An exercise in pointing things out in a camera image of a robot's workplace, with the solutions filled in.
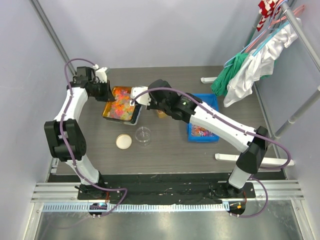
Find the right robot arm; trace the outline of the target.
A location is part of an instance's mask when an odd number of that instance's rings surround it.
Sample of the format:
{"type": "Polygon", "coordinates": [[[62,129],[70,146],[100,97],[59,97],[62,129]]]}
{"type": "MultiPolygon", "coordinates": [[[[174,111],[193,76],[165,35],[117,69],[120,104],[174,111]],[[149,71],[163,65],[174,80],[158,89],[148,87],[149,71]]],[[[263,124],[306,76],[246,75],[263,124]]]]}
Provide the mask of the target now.
{"type": "Polygon", "coordinates": [[[227,196],[236,198],[242,194],[247,180],[260,169],[267,151],[266,128],[242,125],[193,94],[173,89],[162,79],[150,84],[137,102],[147,109],[160,110],[174,120],[205,128],[240,152],[225,186],[227,196]]]}

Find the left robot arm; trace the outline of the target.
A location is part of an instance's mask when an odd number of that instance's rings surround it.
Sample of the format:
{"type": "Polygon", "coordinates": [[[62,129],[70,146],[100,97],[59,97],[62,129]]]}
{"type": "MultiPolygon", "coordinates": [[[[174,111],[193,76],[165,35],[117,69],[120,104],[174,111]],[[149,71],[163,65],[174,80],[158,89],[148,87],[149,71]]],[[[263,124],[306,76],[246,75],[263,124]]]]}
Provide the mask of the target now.
{"type": "Polygon", "coordinates": [[[81,66],[72,80],[67,81],[66,98],[58,115],[44,124],[49,151],[53,158],[67,164],[79,177],[80,190],[100,200],[107,192],[101,173],[87,156],[87,143],[79,126],[79,118],[89,98],[112,102],[107,67],[81,66]]]}

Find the gold tin of star candies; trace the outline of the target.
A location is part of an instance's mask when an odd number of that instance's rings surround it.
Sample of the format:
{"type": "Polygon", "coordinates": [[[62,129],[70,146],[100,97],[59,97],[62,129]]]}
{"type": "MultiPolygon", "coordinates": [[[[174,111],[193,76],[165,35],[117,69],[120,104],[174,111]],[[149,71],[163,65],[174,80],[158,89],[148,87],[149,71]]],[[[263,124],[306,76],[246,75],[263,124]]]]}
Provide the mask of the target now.
{"type": "Polygon", "coordinates": [[[122,123],[125,125],[136,125],[141,112],[141,105],[131,105],[132,87],[115,86],[112,95],[115,101],[105,104],[102,117],[108,121],[122,123]]]}

